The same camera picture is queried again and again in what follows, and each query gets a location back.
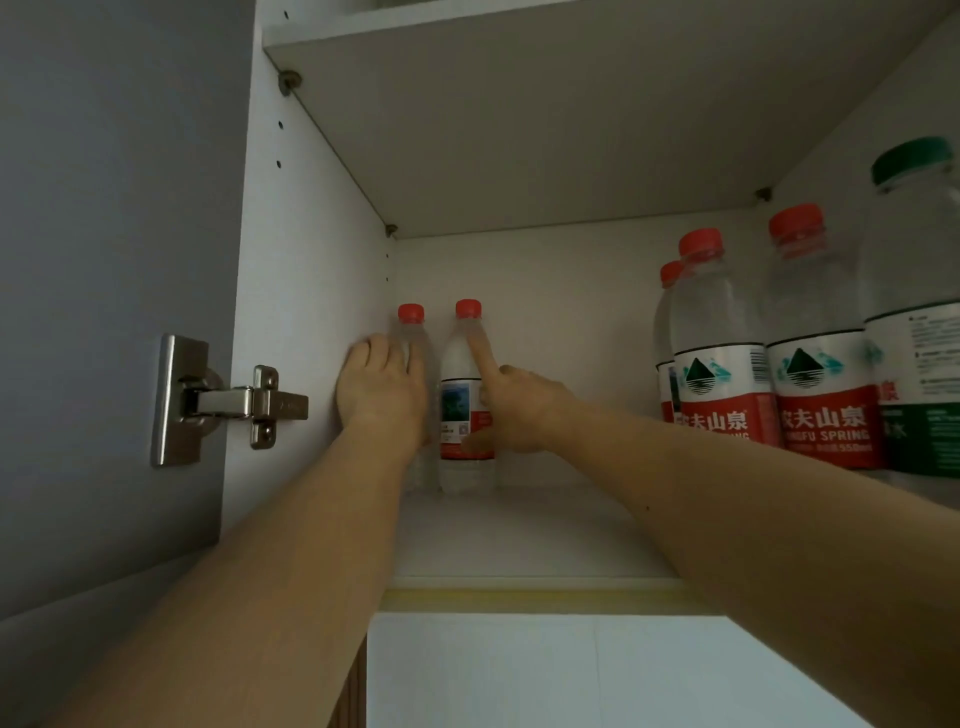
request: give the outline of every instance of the shelf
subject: shelf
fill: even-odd
[[[264,29],[399,237],[748,206],[952,0],[434,0]]]
[[[387,611],[702,614],[619,505],[591,489],[412,494]]]

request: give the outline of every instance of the red bottle cap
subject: red bottle cap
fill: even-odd
[[[684,271],[684,262],[681,260],[671,260],[660,268],[660,283],[664,288],[669,288],[673,282],[680,277]]]
[[[717,228],[700,228],[680,238],[680,256],[723,253],[723,235]]]
[[[476,299],[462,299],[457,302],[458,319],[479,319],[483,306]]]
[[[781,210],[770,218],[770,236],[781,242],[784,238],[796,239],[797,233],[824,226],[824,212],[819,205],[807,203]]]
[[[419,303],[403,303],[396,310],[396,317],[402,324],[422,324],[423,306]]]

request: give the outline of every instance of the cabinet hinge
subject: cabinet hinge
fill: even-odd
[[[253,369],[252,387],[225,389],[206,365],[209,345],[165,334],[160,344],[159,385],[151,462],[155,467],[200,461],[201,441],[223,420],[250,420],[250,447],[276,442],[277,420],[306,420],[309,398],[280,392],[273,367]]]

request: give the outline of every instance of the hand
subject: hand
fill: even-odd
[[[551,431],[564,426],[577,399],[559,381],[509,364],[497,367],[490,340],[480,327],[468,332],[467,342],[483,378],[480,400],[490,408],[493,426],[469,435],[462,443],[463,449],[549,449]]]
[[[410,454],[416,452],[427,409],[423,366],[423,352],[411,344],[404,369],[402,347],[382,333],[354,344],[337,380],[344,428],[363,426]]]

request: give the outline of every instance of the clear plastic bottle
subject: clear plastic bottle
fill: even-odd
[[[874,163],[860,309],[895,483],[960,505],[960,189],[939,136]]]
[[[439,406],[437,403],[438,371],[437,357],[430,343],[430,337],[423,327],[424,311],[419,303],[404,303],[396,310],[398,322],[397,335],[403,343],[403,360],[410,361],[410,344],[416,344],[423,356],[423,373],[429,402],[426,415],[426,433],[429,437],[417,456],[410,463],[403,479],[403,490],[436,491],[440,488],[437,472],[437,460],[440,456],[440,441],[437,431],[440,427]]]
[[[886,467],[883,421],[852,275],[830,250],[824,214],[770,219],[777,259],[763,297],[767,357],[786,447],[841,468]]]
[[[671,260],[660,268],[660,285],[663,293],[654,313],[654,357],[657,359],[657,385],[660,388],[660,412],[663,421],[672,423],[680,414],[680,389],[677,386],[677,370],[673,362],[673,347],[670,345],[670,302],[673,300],[673,284],[677,282],[684,265]]]
[[[684,235],[670,310],[683,424],[780,446],[761,324],[716,228]]]
[[[444,348],[440,364],[440,489],[457,494],[492,490],[496,485],[494,453],[467,455],[461,441],[492,424],[490,410],[480,401],[480,372],[467,344],[470,327],[480,327],[479,301],[457,302],[457,327]]]

